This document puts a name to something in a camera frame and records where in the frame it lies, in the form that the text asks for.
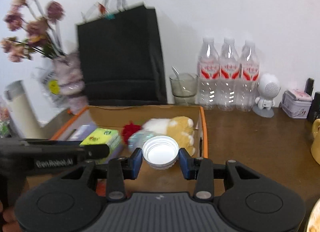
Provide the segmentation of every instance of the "white wall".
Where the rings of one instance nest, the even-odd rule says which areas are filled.
[[[0,0],[0,18],[9,9],[9,1]],[[48,1],[40,0],[43,6]],[[70,52],[77,46],[75,24],[82,21],[80,12],[102,0],[55,1],[66,11],[61,34]],[[167,76],[171,65],[180,71],[196,70],[202,36],[214,36],[220,52],[227,35],[235,38],[239,52],[246,38],[255,41],[261,69],[280,79],[282,91],[288,87],[303,89],[308,77],[316,80],[315,90],[320,90],[320,0],[127,0],[129,5],[141,1],[157,10]],[[0,36],[8,35],[5,23],[0,22]],[[30,80],[32,69],[42,65],[42,59],[17,64],[8,62],[6,54],[0,53],[0,60],[0,92],[11,81],[25,79],[38,118],[50,119],[55,112],[48,111],[40,89]]]

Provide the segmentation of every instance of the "yellow mug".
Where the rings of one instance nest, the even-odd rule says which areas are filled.
[[[313,143],[311,146],[311,154],[318,164],[320,164],[320,119],[316,119],[312,124]]]

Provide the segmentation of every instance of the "red plush toy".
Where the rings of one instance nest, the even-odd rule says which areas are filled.
[[[141,126],[133,124],[132,121],[130,121],[128,125],[124,125],[121,133],[124,143],[127,145],[130,136],[132,136],[134,133],[138,132],[141,129]]]

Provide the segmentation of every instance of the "brown tabletop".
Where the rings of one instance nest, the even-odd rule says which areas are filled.
[[[305,119],[291,119],[282,110],[274,111],[271,119],[252,111],[205,111],[209,158],[218,164],[235,159],[297,192],[307,207],[300,227],[303,231],[320,198],[320,165],[310,153],[311,124]],[[223,183],[217,181],[215,195],[223,192]]]

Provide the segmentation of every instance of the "glass cup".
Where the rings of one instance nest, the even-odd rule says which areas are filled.
[[[198,75],[194,73],[181,73],[179,79],[176,75],[169,76],[172,95],[176,105],[194,105],[198,89]]]

